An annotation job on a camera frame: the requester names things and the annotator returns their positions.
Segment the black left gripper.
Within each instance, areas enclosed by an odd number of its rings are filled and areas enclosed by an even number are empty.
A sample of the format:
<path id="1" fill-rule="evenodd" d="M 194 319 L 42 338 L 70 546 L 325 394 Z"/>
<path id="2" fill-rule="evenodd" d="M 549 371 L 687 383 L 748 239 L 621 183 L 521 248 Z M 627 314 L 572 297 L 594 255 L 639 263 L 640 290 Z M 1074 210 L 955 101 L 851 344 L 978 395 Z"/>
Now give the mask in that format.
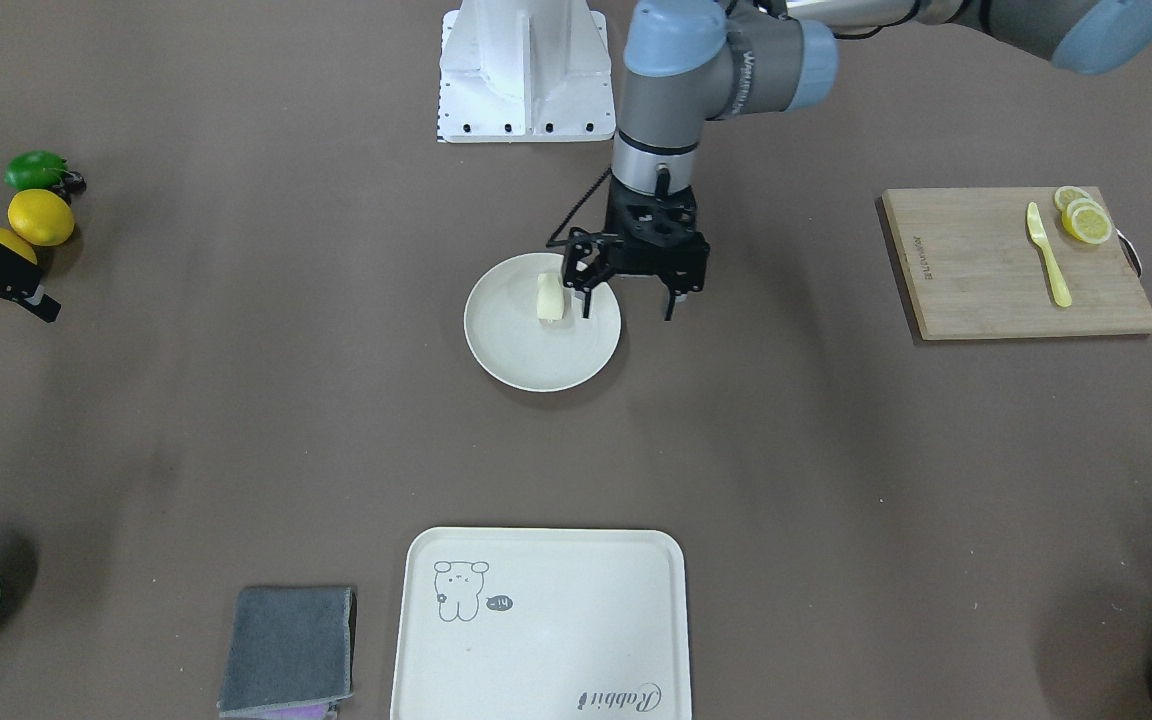
<path id="1" fill-rule="evenodd" d="M 581 206 L 611 182 L 602 232 L 571 225 Z M 666 287 L 664 323 L 670 323 L 687 293 L 703 291 L 707 281 L 708 242 L 696 228 L 691 188 L 669 190 L 672 174 L 658 173 L 654 190 L 639 194 L 602 173 L 559 223 L 561 283 L 579 296 L 581 318 L 589 319 L 594 291 L 617 275 L 655 276 Z"/>

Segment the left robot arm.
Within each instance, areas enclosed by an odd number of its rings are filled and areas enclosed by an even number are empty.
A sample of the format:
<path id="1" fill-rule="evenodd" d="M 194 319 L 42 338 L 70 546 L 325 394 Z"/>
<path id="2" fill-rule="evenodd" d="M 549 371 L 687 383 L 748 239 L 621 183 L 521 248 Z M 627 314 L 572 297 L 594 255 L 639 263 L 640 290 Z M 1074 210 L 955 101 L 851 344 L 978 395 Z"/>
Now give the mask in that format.
<path id="1" fill-rule="evenodd" d="M 1053 67 L 1097 76 L 1152 41 L 1152 1 L 641 1 L 628 26 L 602 232 L 559 223 L 561 281 L 581 314 L 617 275 L 654 276 L 664 314 L 705 283 L 691 174 L 708 120 L 810 108 L 838 46 L 909 22 L 967 26 Z"/>

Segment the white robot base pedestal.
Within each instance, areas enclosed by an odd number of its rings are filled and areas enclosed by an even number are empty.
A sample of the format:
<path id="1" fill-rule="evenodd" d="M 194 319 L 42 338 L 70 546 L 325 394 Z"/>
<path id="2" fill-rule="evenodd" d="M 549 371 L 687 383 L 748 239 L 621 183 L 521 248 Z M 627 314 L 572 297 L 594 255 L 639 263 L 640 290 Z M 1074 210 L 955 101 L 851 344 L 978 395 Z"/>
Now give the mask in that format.
<path id="1" fill-rule="evenodd" d="M 607 18 L 585 1 L 463 1 L 444 14 L 435 141 L 575 143 L 616 132 Z"/>

